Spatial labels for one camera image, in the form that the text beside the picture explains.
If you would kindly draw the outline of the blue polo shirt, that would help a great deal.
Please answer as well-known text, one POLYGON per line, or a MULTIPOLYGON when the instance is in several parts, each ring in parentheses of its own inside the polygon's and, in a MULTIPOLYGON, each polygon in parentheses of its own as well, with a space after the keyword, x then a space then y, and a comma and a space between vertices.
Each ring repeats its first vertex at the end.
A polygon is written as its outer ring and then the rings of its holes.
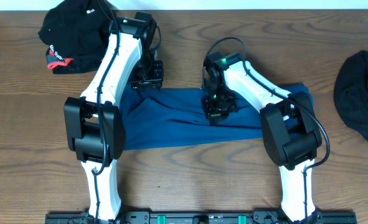
POLYGON ((135 90, 126 87, 120 102, 125 150, 193 146, 262 137, 259 112, 243 97, 238 112, 211 125, 205 117, 199 88, 135 90))

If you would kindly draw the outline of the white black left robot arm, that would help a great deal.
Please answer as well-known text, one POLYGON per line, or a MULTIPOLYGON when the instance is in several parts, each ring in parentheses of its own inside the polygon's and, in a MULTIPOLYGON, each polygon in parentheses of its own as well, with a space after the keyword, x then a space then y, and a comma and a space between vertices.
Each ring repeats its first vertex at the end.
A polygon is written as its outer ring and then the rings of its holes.
POLYGON ((127 86, 161 89, 163 63, 154 34, 160 28, 150 13, 114 17, 108 47, 92 82, 78 98, 67 98, 64 117, 68 147, 86 173, 90 207, 63 223, 115 223, 121 208, 117 168, 126 142, 120 103, 127 86))

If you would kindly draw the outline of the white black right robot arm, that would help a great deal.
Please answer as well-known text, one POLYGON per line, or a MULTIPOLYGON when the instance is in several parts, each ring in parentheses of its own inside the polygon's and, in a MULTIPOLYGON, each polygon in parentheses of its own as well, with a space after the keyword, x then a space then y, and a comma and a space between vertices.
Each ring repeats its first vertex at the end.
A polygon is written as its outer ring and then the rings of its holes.
POLYGON ((310 97, 284 90, 256 71, 240 54, 207 54, 203 62, 202 107, 209 123, 238 112, 240 95, 260 115, 264 147, 279 167, 282 200, 280 222, 315 223, 310 174, 321 145, 310 97))

